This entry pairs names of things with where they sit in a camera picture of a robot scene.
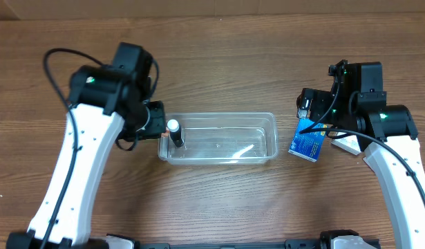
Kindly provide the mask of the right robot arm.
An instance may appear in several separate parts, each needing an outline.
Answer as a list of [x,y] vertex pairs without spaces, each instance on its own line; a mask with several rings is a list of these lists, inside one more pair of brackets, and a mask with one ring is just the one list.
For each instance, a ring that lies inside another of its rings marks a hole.
[[425,248],[425,172],[410,111],[387,104],[381,62],[343,59],[328,74],[330,91],[304,88],[297,98],[297,117],[313,122],[302,133],[356,136],[379,181],[396,247]]

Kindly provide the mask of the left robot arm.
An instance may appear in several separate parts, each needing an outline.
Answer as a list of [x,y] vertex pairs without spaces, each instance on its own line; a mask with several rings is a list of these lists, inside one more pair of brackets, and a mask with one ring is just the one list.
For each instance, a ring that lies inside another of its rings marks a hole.
[[8,248],[139,248],[121,235],[91,236],[95,197],[113,146],[158,139],[167,130],[164,105],[153,100],[158,67],[143,47],[122,42],[113,61],[94,59],[70,77],[62,98],[66,129],[46,195],[28,229],[12,232]]

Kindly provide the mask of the blue packet box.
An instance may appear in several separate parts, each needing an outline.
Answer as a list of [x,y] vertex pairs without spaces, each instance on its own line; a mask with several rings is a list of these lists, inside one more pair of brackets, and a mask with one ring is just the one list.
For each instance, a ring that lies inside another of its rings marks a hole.
[[299,132],[308,128],[313,121],[308,119],[299,119],[294,137],[292,139],[288,152],[292,155],[316,162],[319,158],[321,147],[325,139],[324,131],[300,134]]

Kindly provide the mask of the dark bottle white cap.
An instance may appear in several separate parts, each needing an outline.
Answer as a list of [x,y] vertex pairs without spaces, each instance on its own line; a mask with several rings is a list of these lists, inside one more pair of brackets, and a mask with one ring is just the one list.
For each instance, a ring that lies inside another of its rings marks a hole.
[[185,142],[181,124],[175,119],[170,119],[167,123],[167,129],[174,145],[178,148],[182,147]]

